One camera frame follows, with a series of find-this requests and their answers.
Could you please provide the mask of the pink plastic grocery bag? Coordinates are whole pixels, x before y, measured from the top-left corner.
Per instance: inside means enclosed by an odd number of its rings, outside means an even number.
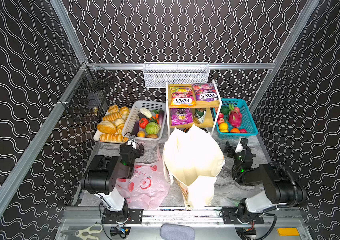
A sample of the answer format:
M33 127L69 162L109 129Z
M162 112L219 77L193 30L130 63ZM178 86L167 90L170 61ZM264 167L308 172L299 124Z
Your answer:
M154 148L154 153L154 162L134 165L131 179L117 179L115 188L126 199L130 209L156 209L169 192L171 185L165 177L159 146Z

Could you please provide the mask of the cream canvas tote bag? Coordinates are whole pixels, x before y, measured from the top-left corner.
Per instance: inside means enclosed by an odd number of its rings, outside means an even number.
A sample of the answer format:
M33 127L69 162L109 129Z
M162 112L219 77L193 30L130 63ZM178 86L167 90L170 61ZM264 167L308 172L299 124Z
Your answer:
M162 159L171 183L182 191L187 210L211 205L225 157L210 133L195 125L188 132L175 128L164 144Z

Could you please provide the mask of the green drink can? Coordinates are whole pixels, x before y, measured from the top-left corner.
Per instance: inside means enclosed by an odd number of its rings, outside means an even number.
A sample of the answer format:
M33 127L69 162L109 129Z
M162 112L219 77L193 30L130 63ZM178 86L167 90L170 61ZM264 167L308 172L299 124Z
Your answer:
M194 113L195 121L198 124L203 124L206 118L206 108L196 108Z

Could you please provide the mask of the orange yellow Fox's candy bag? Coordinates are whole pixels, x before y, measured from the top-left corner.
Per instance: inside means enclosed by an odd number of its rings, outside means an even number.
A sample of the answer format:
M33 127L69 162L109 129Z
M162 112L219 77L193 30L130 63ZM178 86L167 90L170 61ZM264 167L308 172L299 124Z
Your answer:
M197 104L191 87L171 86L169 89L171 106L191 108Z

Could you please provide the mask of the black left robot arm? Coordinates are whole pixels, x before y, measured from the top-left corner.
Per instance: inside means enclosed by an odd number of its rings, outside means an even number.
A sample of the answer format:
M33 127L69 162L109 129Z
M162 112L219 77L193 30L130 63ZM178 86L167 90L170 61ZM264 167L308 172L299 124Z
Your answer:
M131 179L137 158L144 155L144 146L121 144L119 156L94 156L80 182L81 188L99 197L106 210L122 214L127 211L127 202L116 189L118 179Z

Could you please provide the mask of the long braided bread loaf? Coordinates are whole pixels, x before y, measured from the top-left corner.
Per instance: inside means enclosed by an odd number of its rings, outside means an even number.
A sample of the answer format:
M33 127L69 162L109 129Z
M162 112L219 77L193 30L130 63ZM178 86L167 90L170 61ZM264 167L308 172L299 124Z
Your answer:
M128 141L128 138L118 134L101 134L99 140L101 142L123 144Z

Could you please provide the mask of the orange tangerine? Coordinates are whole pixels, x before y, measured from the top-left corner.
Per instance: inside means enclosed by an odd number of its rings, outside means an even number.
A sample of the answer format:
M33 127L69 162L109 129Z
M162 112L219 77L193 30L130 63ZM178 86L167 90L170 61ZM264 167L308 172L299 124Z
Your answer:
M238 128L231 129L231 133L240 133L241 131Z

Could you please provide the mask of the red tomato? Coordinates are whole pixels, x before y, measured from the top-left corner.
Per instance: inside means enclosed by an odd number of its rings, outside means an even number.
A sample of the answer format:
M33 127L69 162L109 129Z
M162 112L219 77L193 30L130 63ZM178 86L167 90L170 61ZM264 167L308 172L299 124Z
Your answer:
M146 118L141 118L141 119L139 120L139 127L140 127L141 129L145 129L146 126L148 125L148 123L149 123L149 120L148 120L148 119L146 119Z

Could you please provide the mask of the white plastic vegetable basket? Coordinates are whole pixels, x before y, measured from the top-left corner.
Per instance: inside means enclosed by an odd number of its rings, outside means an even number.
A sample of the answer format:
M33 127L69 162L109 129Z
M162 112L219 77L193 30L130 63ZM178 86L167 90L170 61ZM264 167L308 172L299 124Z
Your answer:
M138 141L158 141L165 125L165 103L137 101L124 124L122 135L135 136Z

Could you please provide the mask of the yellow lemon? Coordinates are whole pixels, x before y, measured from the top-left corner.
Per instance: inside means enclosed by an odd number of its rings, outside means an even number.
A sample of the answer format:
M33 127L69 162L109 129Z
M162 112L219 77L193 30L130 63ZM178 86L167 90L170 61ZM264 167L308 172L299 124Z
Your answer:
M221 132L227 132L229 130L229 125L227 123L220 123L219 124L219 130Z

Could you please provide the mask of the pink dragon fruit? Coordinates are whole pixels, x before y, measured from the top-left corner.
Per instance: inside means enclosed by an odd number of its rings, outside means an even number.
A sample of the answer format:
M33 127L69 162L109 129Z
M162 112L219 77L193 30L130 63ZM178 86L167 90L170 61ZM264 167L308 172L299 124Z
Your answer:
M229 123L234 128L239 128L242 124L242 113L239 107L229 104L230 113L228 116Z

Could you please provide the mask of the wooden two-tier shelf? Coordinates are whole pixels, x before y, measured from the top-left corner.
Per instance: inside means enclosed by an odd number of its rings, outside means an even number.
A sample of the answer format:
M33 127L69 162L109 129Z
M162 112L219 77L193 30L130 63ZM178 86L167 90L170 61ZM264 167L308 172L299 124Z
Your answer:
M173 126L172 121L171 121L171 109L184 108L184 106L180 106L180 107L179 106L171 106L170 87L172 87L172 86L174 86L174 87L192 87L192 85L191 84L169 84L168 82L165 83L166 123L167 123L167 133L168 133L168 135L170 135L172 133L172 129L174 129L174 128L189 129L193 125L201 128L201 129L202 128L206 129L208 131L208 133L211 134L211 136L213 135L213 133L216 129L216 126L217 126L217 121L218 121L218 114L216 115L216 117L214 117L213 113L216 112L215 108L217 108L218 112L221 110L223 102L222 102L222 98L221 98L221 95L219 93L216 81L212 80L212 84L214 85L214 88L217 92L218 100L211 101L211 102L196 101L195 106L189 107L189 109L191 109L193 113L195 112L195 109L197 109L197 108L205 108L207 110L207 116L205 118L205 121L201 124L194 121L192 124Z

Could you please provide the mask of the purple Fox's candy bag top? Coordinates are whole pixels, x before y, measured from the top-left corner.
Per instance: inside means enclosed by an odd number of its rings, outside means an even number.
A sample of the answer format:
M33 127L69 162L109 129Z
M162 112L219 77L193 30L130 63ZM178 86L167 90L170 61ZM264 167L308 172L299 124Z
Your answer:
M212 102L218 100L218 94L213 83L193 84L197 101Z

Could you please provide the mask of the grey foam pad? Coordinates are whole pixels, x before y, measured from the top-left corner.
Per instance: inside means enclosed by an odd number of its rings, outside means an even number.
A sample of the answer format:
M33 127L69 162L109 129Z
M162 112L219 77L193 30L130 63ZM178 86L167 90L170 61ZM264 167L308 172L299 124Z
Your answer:
M160 236L164 240L194 240L195 230L192 227L174 224L163 224Z

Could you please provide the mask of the white handled scissors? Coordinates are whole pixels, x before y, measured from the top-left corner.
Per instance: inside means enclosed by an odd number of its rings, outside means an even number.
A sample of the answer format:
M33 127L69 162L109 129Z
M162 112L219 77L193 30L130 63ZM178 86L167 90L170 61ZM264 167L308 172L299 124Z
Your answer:
M101 224L94 224L86 229L75 231L74 236L82 240L99 240L97 234L101 232L103 232L103 226Z

